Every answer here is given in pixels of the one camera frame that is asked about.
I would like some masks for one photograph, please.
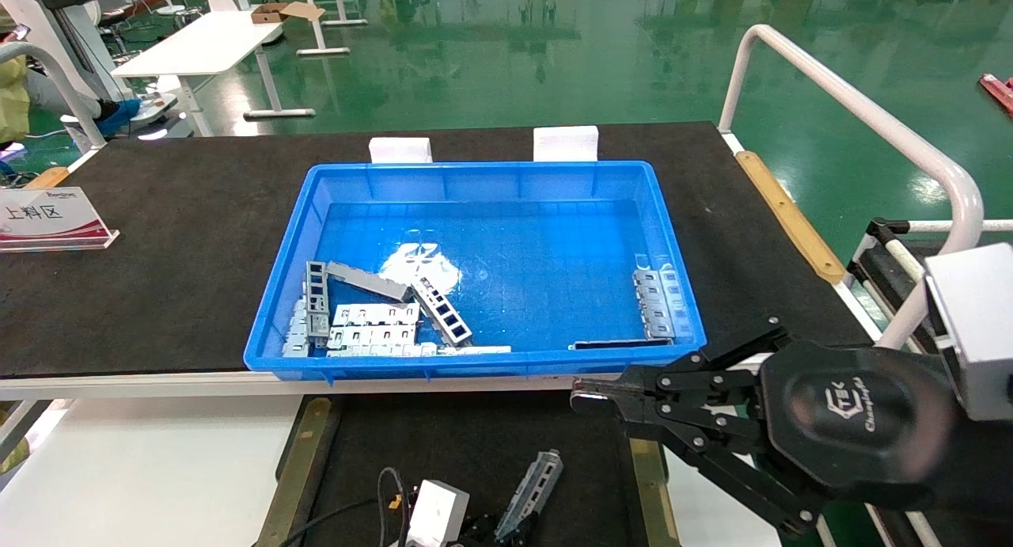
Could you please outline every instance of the white foam block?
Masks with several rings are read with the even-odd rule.
[[[433,162],[428,137],[374,137],[370,140],[373,162]]]
[[[535,161],[598,161],[598,126],[536,128]]]
[[[408,542],[422,547],[441,547],[457,541],[464,524],[470,495],[438,480],[422,480],[411,512]]]

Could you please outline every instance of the white metal handrail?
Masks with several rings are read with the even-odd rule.
[[[940,254],[966,250],[978,244],[982,234],[985,209],[978,185],[964,168],[769,24],[753,25],[750,30],[746,30],[738,45],[735,67],[731,71],[731,81],[728,82],[728,92],[724,98],[724,109],[721,110],[721,119],[717,125],[720,133],[731,132],[731,119],[734,118],[738,95],[742,93],[746,68],[750,63],[750,53],[753,52],[757,40],[762,40],[776,53],[784,56],[785,60],[802,71],[802,74],[816,82],[834,99],[844,104],[851,113],[865,122],[873,132],[897,147],[905,157],[943,186],[952,207],[953,225],[939,251]],[[898,309],[897,315],[876,344],[894,349],[901,347],[911,336],[912,331],[922,323],[927,313],[925,285],[919,283]]]
[[[98,132],[98,126],[91,119],[91,114],[88,113],[84,102],[81,102],[81,97],[78,95],[77,90],[70,85],[67,75],[64,73],[63,68],[60,67],[60,64],[57,63],[56,58],[52,54],[47,53],[41,46],[31,45],[29,42],[0,43],[0,63],[6,63],[7,60],[18,56],[31,56],[43,64],[43,67],[46,68],[46,73],[54,84],[57,85],[57,88],[60,89],[60,94],[64,97],[68,106],[70,106],[70,110],[74,111],[74,118],[80,123],[81,129],[84,130],[85,135],[88,137],[88,142],[91,143],[91,149],[98,150],[105,146],[105,139]]]

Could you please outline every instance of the black robotic arm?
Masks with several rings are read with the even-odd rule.
[[[759,375],[729,368],[773,353]],[[577,380],[572,408],[615,413],[791,535],[831,499],[1009,518],[1013,425],[969,420],[937,357],[832,349],[783,328],[616,381]],[[705,406],[745,407],[746,416]],[[735,455],[750,455],[758,467]]]

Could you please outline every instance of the white table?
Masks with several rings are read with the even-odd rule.
[[[301,399],[76,401],[0,492],[0,543],[249,547]]]
[[[307,5],[316,6],[314,0],[306,0]],[[315,49],[301,49],[297,50],[296,54],[298,56],[321,56],[321,54],[347,54],[352,53],[347,47],[340,47],[340,49],[332,49],[328,47],[323,40],[323,27],[340,27],[340,25],[347,24],[367,24],[369,23],[366,19],[348,19],[347,13],[344,12],[344,0],[335,0],[337,3],[337,19],[336,20],[311,20],[310,24],[313,27],[313,35],[316,37],[317,47]]]
[[[250,10],[219,10],[208,13],[192,21],[163,40],[158,45],[145,50],[141,56],[134,58],[123,67],[112,71],[116,78],[149,78],[163,74],[173,74],[179,77],[179,84],[186,102],[189,104],[194,129],[199,136],[211,136],[211,129],[204,118],[197,97],[193,95],[196,86],[190,84],[192,77],[208,77],[222,74],[235,67],[249,53],[256,54],[257,65],[260,68],[260,78],[263,78],[267,89],[267,99],[270,99],[270,109],[249,110],[243,113],[246,119],[261,118],[308,118],[316,111],[311,107],[300,109],[283,109],[275,78],[270,75],[267,57],[264,56],[260,43],[263,43],[282,23],[253,24],[250,20]]]

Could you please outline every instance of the cardboard box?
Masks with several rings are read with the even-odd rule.
[[[323,14],[321,7],[306,2],[265,2],[253,9],[250,20],[254,23],[281,23],[290,16],[297,19],[318,20],[321,14]]]

